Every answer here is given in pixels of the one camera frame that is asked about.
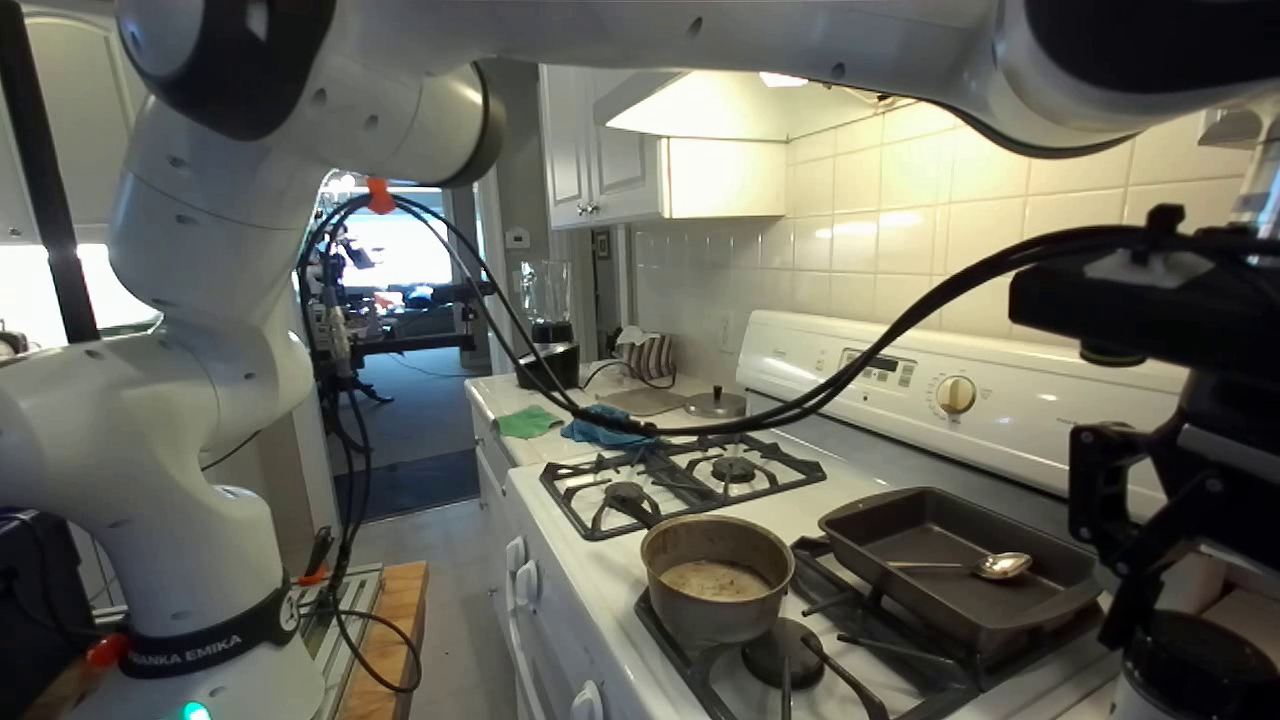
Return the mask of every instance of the cabinet door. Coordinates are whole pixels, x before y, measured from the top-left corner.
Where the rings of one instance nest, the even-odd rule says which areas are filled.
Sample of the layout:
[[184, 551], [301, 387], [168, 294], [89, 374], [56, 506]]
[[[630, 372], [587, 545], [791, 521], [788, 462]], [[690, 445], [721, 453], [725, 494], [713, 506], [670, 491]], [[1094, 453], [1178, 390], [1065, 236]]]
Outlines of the cabinet door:
[[587, 99], [594, 66], [540, 66], [540, 118], [544, 118], [544, 164], [549, 164], [549, 210], [553, 228], [584, 222], [594, 206], [587, 188]]
[[646, 136], [605, 129], [615, 110], [612, 90], [630, 80], [630, 73], [594, 73], [594, 214], [602, 221], [632, 221], [646, 201]]

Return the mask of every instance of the blue light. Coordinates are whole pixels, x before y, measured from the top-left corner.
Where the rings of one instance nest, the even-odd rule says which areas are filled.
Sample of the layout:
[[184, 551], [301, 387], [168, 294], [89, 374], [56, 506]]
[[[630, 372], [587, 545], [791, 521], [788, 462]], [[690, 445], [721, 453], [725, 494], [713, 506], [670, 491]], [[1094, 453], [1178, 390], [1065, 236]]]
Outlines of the blue light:
[[184, 720], [214, 720], [205, 702], [184, 702]]

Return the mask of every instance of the upper cabinet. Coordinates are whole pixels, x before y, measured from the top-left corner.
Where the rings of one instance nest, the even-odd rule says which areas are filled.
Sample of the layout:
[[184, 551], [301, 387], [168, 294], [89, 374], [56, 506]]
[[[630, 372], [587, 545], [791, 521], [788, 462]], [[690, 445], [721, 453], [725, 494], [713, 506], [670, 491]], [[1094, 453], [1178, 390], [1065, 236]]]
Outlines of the upper cabinet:
[[553, 228], [784, 214], [784, 142], [655, 141], [605, 129], [632, 73], [540, 66]]

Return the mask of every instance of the pot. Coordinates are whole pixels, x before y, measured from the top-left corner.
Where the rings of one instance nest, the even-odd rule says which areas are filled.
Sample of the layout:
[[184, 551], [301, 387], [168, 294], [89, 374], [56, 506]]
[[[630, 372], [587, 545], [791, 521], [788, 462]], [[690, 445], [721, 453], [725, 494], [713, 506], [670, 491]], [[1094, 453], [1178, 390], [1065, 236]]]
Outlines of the pot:
[[796, 575], [791, 547], [736, 516], [666, 521], [641, 559], [654, 613], [693, 654], [765, 634]]

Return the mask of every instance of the white robotic arm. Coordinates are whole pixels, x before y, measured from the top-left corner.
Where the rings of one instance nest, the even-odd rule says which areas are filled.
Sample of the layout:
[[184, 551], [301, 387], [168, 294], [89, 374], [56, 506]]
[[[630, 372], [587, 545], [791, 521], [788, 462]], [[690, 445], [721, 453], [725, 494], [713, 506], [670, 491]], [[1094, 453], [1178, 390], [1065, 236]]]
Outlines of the white robotic arm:
[[1030, 150], [1101, 148], [1263, 89], [1249, 73], [1083, 85], [1050, 58], [1030, 10], [1045, 3], [121, 0], [121, 39], [160, 99], [135, 125], [112, 261], [168, 326], [0, 367], [0, 502], [83, 522], [130, 590], [135, 654], [77, 710], [318, 710], [322, 672], [273, 632], [273, 516], [196, 461], [307, 390], [288, 279], [322, 174], [489, 167], [501, 106], [471, 58], [778, 66], [923, 94]]

